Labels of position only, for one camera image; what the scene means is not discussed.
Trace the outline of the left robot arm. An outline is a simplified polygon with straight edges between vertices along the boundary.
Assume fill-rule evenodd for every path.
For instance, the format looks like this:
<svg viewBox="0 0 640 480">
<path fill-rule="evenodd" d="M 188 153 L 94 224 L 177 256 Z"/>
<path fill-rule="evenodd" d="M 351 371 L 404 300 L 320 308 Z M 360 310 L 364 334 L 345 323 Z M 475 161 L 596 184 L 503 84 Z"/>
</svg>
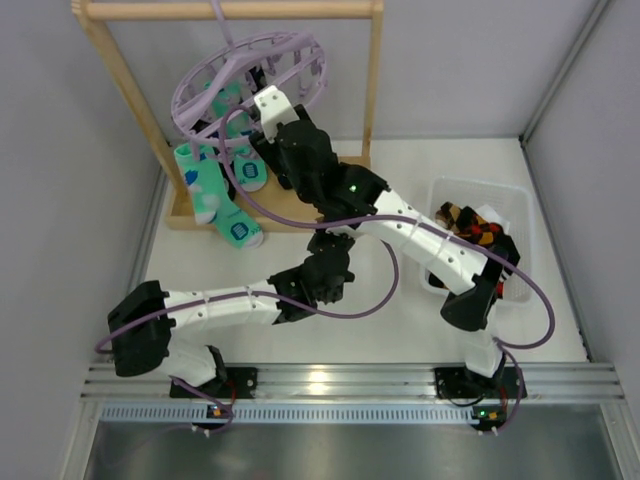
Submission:
<svg viewBox="0 0 640 480">
<path fill-rule="evenodd" d="M 268 279 L 218 291 L 169 291 L 159 281 L 132 290 L 107 317 L 115 373 L 121 378 L 152 372 L 178 379 L 182 396 L 215 395 L 228 381 L 213 330 L 239 325 L 280 325 L 338 302 L 354 281 L 345 234 L 317 231 L 298 266 Z"/>
</svg>

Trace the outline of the mint green patterned sock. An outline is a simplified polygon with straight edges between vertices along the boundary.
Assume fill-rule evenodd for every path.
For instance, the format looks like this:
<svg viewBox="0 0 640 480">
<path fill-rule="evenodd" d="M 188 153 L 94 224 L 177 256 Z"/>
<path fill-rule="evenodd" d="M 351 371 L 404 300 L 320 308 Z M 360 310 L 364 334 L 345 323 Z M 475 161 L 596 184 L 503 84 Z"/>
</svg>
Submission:
<svg viewBox="0 0 640 480">
<path fill-rule="evenodd" d="M 233 185 L 222 173 L 213 148 L 199 146 L 196 151 L 196 146 L 183 143 L 174 149 L 174 159 L 190 195 L 195 223 L 214 226 L 236 249 L 260 246 L 263 230 L 231 199 Z"/>
</svg>

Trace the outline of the argyle red orange sock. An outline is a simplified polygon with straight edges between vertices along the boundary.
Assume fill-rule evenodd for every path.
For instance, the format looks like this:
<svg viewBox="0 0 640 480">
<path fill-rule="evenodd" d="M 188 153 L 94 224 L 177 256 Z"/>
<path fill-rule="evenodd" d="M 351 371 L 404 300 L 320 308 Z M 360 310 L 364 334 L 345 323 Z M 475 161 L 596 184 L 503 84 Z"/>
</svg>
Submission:
<svg viewBox="0 0 640 480">
<path fill-rule="evenodd" d="M 503 227 L 498 223 L 487 221 L 471 207 L 465 206 L 464 209 L 467 224 L 459 233 L 453 232 L 457 237 L 471 244 L 489 248 L 505 235 Z"/>
</svg>

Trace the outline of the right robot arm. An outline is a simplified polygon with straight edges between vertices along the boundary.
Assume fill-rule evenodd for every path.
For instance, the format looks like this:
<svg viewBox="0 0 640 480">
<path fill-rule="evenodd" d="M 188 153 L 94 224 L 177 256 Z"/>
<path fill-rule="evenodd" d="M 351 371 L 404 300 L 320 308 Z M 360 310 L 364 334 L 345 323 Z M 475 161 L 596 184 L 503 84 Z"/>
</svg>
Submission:
<svg viewBox="0 0 640 480">
<path fill-rule="evenodd" d="M 506 355 L 487 330 L 488 316 L 520 254 L 505 230 L 447 204 L 431 221 L 361 165 L 342 162 L 328 134 L 285 97 L 255 106 L 261 129 L 249 141 L 277 176 L 322 216 L 314 241 L 368 234 L 395 247 L 443 282 L 442 318 L 462 334 L 465 378 L 473 394 L 498 389 Z"/>
</svg>

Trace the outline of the purple round clip hanger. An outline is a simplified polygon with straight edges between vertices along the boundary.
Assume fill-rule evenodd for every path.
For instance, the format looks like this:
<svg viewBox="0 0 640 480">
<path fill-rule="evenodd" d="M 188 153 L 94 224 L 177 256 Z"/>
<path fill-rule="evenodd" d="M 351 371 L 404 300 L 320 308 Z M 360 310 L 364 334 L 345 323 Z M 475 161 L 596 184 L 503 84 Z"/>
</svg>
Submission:
<svg viewBox="0 0 640 480">
<path fill-rule="evenodd" d="M 277 86 L 293 107 L 302 104 L 309 114 L 328 86 L 325 51 L 312 34 L 275 31 L 235 39 L 224 18 L 218 24 L 226 45 L 192 67 L 173 93 L 171 121 L 184 143 L 196 149 L 250 144 L 249 137 L 227 139 L 226 124 L 239 113 L 249 115 L 252 132 L 263 133 L 253 101 L 256 94 L 251 93 L 247 82 L 249 69 L 254 66 L 263 68 L 268 86 Z M 221 89 L 234 81 L 242 85 L 244 101 L 217 118 L 212 101 Z M 221 133 L 225 134 L 222 143 Z"/>
</svg>

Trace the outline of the brown striped sock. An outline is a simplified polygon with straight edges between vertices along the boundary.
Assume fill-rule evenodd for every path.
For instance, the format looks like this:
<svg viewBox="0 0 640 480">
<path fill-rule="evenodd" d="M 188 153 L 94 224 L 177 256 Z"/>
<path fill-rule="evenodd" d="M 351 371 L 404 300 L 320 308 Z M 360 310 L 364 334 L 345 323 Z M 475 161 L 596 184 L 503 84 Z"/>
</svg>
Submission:
<svg viewBox="0 0 640 480">
<path fill-rule="evenodd" d="M 464 208 L 451 203 L 445 202 L 435 213 L 435 222 L 454 233 L 459 233 L 466 228 L 467 219 Z"/>
</svg>

